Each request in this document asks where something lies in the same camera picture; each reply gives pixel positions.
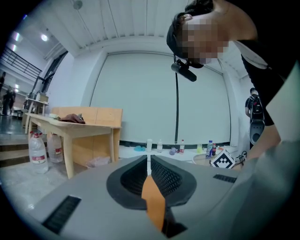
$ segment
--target brown cloth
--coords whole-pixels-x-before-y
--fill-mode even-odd
[[[65,116],[64,118],[59,119],[59,121],[85,124],[85,121],[83,120],[83,117],[81,116],[81,114],[79,114],[77,116],[74,113],[73,114],[69,114],[69,115]]]

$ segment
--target black slot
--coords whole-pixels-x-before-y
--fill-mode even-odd
[[[231,182],[231,183],[234,183],[236,181],[236,178],[234,178],[234,177],[228,177],[228,176],[221,175],[221,174],[216,174],[214,176],[214,178],[225,181],[225,182]]]
[[[52,232],[59,234],[74,210],[80,203],[78,197],[67,196],[64,201],[51,213],[43,223],[43,226]]]

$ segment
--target table leg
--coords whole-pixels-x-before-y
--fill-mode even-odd
[[[74,176],[74,165],[72,158],[72,138],[69,135],[64,135],[64,155],[67,177],[70,179]]]
[[[113,149],[113,128],[111,128],[111,133],[110,133],[110,137],[109,137],[109,149],[111,152],[111,162],[113,163],[115,161],[114,149]]]
[[[32,121],[31,120],[29,120],[29,127],[28,127],[28,142],[29,142],[29,140],[30,140],[30,138],[31,138],[31,132],[32,131]]]
[[[32,101],[31,104],[30,104],[28,113],[31,113],[32,107],[33,107],[33,101]],[[26,124],[25,124],[25,134],[27,134],[28,125],[29,125],[29,119],[30,119],[30,116],[27,115],[27,118],[26,118]]]

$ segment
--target plastic bag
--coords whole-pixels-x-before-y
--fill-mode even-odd
[[[86,163],[87,168],[99,167],[110,163],[110,157],[96,157]]]

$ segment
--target white ceiling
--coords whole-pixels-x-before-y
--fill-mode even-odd
[[[82,8],[75,10],[73,0],[46,0],[32,15],[76,56],[90,47],[100,48],[113,38],[165,38],[175,14],[182,12],[191,1],[82,0]],[[221,59],[240,77],[246,74],[240,52],[233,43]],[[210,66],[221,70],[218,62]]]

